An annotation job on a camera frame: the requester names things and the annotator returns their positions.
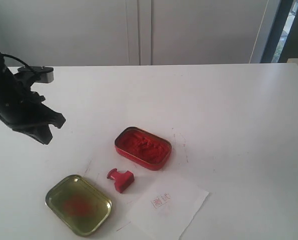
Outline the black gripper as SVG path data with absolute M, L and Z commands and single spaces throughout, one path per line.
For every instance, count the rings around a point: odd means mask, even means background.
M 48 145 L 53 139 L 49 125 L 60 129 L 66 119 L 43 105 L 44 96 L 31 91 L 31 86 L 17 80 L 5 64 L 0 64 L 0 120 L 13 131 Z

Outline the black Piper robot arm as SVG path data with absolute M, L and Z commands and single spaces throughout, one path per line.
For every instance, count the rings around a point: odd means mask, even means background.
M 49 126 L 61 128 L 64 116 L 43 104 L 45 97 L 32 91 L 34 83 L 51 83 L 54 69 L 46 66 L 30 66 L 22 63 L 17 73 L 5 64 L 7 54 L 0 52 L 0 121 L 15 132 L 25 134 L 47 145 L 53 136 Z

